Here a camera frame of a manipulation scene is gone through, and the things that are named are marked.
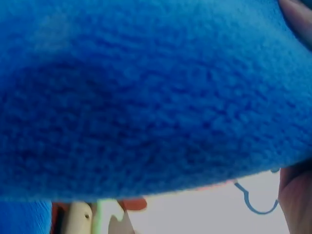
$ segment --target blue cloth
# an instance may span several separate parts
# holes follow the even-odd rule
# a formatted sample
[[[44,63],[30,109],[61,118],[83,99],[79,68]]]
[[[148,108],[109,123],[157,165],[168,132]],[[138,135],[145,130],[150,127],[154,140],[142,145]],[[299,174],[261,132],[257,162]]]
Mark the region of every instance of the blue cloth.
[[[276,0],[2,0],[0,29],[2,199],[187,189],[310,156],[312,55]]]

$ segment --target skin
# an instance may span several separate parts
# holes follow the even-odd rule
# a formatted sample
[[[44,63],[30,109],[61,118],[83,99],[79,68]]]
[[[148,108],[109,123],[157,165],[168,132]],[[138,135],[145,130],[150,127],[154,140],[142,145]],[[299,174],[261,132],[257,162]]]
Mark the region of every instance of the skin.
[[[289,26],[311,49],[312,10],[298,0],[279,0],[279,4]],[[278,200],[290,234],[312,234],[312,160],[281,169]]]

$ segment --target blue wire hook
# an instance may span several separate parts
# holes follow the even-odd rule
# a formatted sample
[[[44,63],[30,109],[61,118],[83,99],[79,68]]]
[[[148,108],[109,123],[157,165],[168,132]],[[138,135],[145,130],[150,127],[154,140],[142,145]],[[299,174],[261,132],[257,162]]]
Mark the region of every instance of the blue wire hook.
[[[275,170],[275,169],[272,169],[271,172],[272,172],[272,173],[277,173],[277,172],[279,172],[279,169],[276,169],[276,170]],[[250,203],[250,201],[249,201],[249,192],[248,192],[243,186],[241,186],[240,183],[238,183],[238,182],[234,183],[234,185],[235,185],[240,191],[243,192],[245,204],[246,204],[246,206],[248,207],[248,209],[249,209],[250,211],[256,213],[257,215],[267,215],[267,214],[273,212],[273,211],[276,209],[276,207],[277,207],[277,205],[278,205],[278,201],[277,201],[277,200],[275,200],[275,203],[274,203],[273,207],[272,207],[269,211],[261,212],[261,211],[256,210],[256,209],[251,205],[251,203]]]

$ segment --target orange object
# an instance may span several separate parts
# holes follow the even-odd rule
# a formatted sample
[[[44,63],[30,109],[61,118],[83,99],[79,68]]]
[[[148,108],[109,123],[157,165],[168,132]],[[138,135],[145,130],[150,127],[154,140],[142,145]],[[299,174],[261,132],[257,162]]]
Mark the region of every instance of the orange object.
[[[118,203],[124,211],[142,211],[147,207],[147,202],[143,198],[121,200]]]

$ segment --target white plastic object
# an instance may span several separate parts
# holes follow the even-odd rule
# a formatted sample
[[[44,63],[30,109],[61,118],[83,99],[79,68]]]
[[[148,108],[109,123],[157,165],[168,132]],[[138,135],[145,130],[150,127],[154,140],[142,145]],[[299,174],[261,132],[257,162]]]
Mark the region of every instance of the white plastic object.
[[[92,210],[85,202],[74,202],[69,206],[61,228],[61,234],[91,234]]]

